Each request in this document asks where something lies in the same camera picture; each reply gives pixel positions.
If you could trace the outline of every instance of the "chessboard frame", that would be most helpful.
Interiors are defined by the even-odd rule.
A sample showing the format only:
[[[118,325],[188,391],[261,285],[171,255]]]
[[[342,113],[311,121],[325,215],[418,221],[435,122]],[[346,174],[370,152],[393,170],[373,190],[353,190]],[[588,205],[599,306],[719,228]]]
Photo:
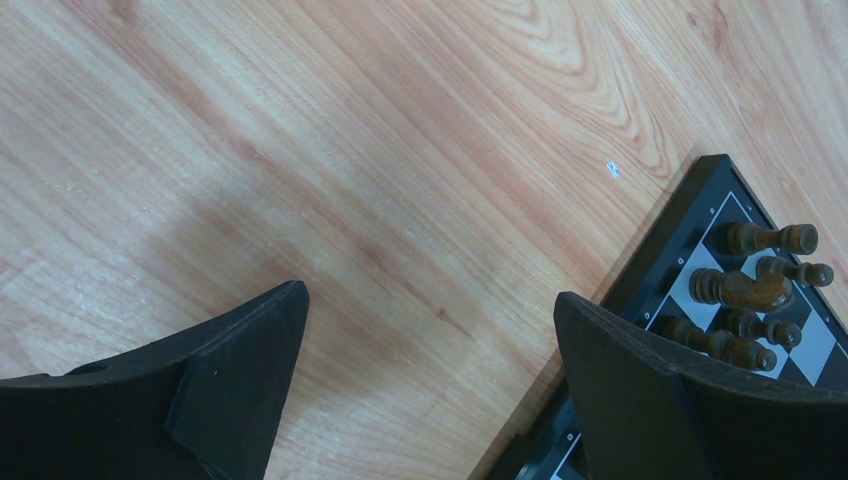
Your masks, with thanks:
[[[768,228],[775,223],[763,208],[731,158],[726,154],[699,158],[690,167],[666,207],[654,222],[644,240],[624,267],[616,282],[601,301],[606,310],[646,328],[665,300],[665,292],[677,277],[675,264],[688,257],[701,236],[693,238],[712,224],[710,214],[733,192],[747,207],[753,222]],[[703,215],[692,212],[703,211]],[[798,259],[776,252],[794,264]],[[848,344],[844,324],[833,312],[821,291],[806,287],[805,296],[811,306],[829,317],[828,326],[840,345]],[[516,436],[507,446],[488,478],[544,479],[566,470],[565,459],[580,445],[580,428],[576,410],[565,379],[554,390],[541,415],[523,436]],[[563,479],[582,479],[576,472],[565,473]]]

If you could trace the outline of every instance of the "fallen chess piece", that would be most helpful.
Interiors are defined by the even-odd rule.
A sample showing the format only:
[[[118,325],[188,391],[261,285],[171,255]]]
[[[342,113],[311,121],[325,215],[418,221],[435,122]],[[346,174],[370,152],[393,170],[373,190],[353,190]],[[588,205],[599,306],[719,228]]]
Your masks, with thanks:
[[[756,223],[735,223],[727,231],[727,249],[736,255],[752,255],[767,248],[809,255],[816,251],[818,245],[819,232],[808,224],[770,230]]]
[[[826,287],[833,283],[833,269],[824,263],[794,265],[780,257],[763,257],[757,262],[757,275],[779,273],[798,285]]]
[[[759,342],[736,338],[727,330],[708,335],[688,318],[669,319],[662,334],[673,342],[745,370],[768,372],[777,365],[777,355]]]
[[[765,313],[779,312],[795,300],[792,282],[778,273],[765,273],[754,280],[739,270],[722,273],[710,268],[695,270],[689,293],[696,302]]]
[[[801,329],[798,325],[777,320],[766,323],[751,312],[731,312],[724,321],[724,329],[739,338],[765,338],[772,345],[782,345],[786,348],[794,348],[801,343]]]

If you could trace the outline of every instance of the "wooden floor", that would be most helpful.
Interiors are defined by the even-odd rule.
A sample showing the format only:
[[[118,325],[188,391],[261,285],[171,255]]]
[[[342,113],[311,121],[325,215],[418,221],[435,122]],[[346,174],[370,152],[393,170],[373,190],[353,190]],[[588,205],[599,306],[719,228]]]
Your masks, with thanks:
[[[0,377],[302,279],[267,478],[479,476],[559,371],[556,294],[599,300],[698,155],[818,225],[848,318],[846,24],[816,1],[0,2]]]

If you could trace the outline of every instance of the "chess piece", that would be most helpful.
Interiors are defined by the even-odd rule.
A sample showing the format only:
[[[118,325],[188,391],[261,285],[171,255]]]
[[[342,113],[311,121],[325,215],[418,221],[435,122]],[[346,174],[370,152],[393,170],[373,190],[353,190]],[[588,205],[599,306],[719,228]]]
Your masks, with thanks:
[[[721,273],[709,268],[695,270],[689,293],[696,302],[765,313],[779,312],[795,300],[792,282],[779,273],[764,273],[753,280],[739,270]]]
[[[724,321],[724,328],[739,338],[765,338],[772,345],[786,348],[797,347],[801,343],[801,329],[798,325],[777,320],[766,323],[752,312],[731,312]]]
[[[767,248],[809,255],[816,251],[818,245],[818,230],[807,224],[770,230],[756,223],[735,223],[727,230],[727,249],[736,255],[751,255]]]
[[[716,360],[746,370],[771,371],[777,365],[777,355],[759,342],[736,338],[727,330],[709,335],[688,318],[675,317],[665,324],[662,335],[673,342],[703,352]]]
[[[757,275],[779,273],[798,285],[826,287],[833,283],[833,269],[823,263],[794,265],[780,257],[763,257],[757,262]]]

